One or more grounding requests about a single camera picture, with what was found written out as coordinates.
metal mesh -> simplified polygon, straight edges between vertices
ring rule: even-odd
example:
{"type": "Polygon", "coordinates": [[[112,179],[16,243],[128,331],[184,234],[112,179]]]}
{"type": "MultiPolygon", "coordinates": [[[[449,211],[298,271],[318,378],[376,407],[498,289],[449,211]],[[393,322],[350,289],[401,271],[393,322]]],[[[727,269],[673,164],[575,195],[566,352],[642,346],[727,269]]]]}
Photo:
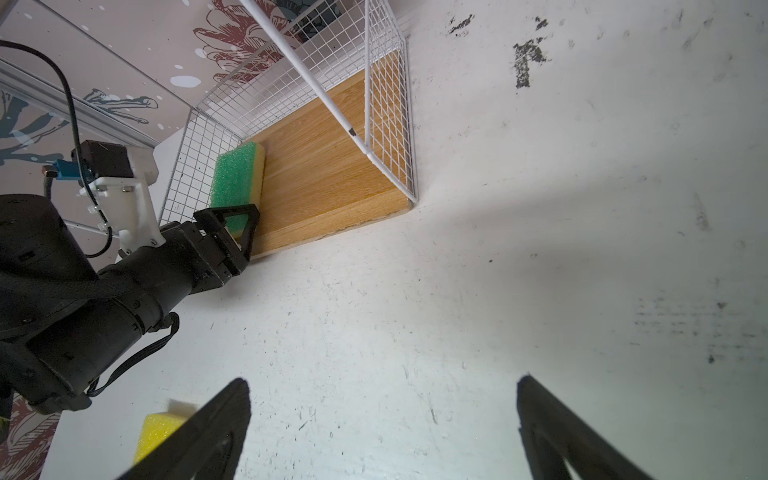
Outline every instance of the metal mesh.
{"type": "MultiPolygon", "coordinates": [[[[368,2],[368,55],[366,0],[318,0],[282,33],[326,91],[364,70],[367,59],[370,151],[363,153],[392,171],[397,187],[416,200],[406,43],[387,1],[368,2]]],[[[315,97],[275,44],[265,41],[192,109],[162,220],[190,219],[192,212],[205,208],[217,156],[315,97]]]]}

wire basket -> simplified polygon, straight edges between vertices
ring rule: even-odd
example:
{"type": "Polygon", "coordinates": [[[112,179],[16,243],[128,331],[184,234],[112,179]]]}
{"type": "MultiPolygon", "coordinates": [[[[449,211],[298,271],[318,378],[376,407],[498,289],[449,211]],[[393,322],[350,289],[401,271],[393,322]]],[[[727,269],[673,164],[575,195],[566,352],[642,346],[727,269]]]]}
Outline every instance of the wire basket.
{"type": "MultiPolygon", "coordinates": [[[[194,211],[208,206],[220,154],[318,96],[334,113],[327,91],[360,71],[366,83],[365,140],[347,124],[350,141],[417,202],[406,42],[387,0],[319,0],[281,32],[265,22],[272,40],[190,109],[161,222],[192,220],[194,211]]],[[[345,125],[343,115],[334,115],[345,125]]]]}

wood grain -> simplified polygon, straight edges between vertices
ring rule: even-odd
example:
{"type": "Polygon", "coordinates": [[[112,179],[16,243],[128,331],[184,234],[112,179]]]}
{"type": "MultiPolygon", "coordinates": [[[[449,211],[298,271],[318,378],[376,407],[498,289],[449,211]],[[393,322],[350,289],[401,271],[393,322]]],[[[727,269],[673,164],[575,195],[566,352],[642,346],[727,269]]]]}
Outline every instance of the wood grain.
{"type": "MultiPolygon", "coordinates": [[[[329,94],[355,132],[362,134],[363,72],[329,94]]],[[[362,154],[319,99],[249,141],[262,144],[266,150],[254,257],[400,214],[411,207],[408,197],[362,154]]]]}

scratched white surface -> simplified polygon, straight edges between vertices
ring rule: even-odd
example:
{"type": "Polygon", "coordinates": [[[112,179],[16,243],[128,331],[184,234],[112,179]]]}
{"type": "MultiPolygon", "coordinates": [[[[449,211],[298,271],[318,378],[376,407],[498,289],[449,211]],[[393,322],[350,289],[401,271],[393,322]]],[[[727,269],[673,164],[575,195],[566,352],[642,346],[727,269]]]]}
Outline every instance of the scratched white surface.
{"type": "Polygon", "coordinates": [[[654,477],[764,475],[768,4],[393,8],[421,203],[183,301],[43,478],[116,477],[146,414],[237,376],[238,478],[530,478],[527,372],[654,477]]]}

green scouring pad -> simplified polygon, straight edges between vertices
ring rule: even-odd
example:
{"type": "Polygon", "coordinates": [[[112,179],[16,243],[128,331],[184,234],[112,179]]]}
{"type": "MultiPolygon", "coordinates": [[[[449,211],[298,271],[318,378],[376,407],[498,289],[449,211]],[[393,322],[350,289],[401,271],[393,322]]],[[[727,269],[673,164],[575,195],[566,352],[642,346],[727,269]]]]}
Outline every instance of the green scouring pad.
{"type": "MultiPolygon", "coordinates": [[[[259,207],[264,159],[264,147],[253,142],[219,155],[210,187],[210,205],[232,207],[256,204],[259,207]]],[[[227,229],[237,238],[243,233],[246,221],[245,215],[228,218],[227,229]]]]}

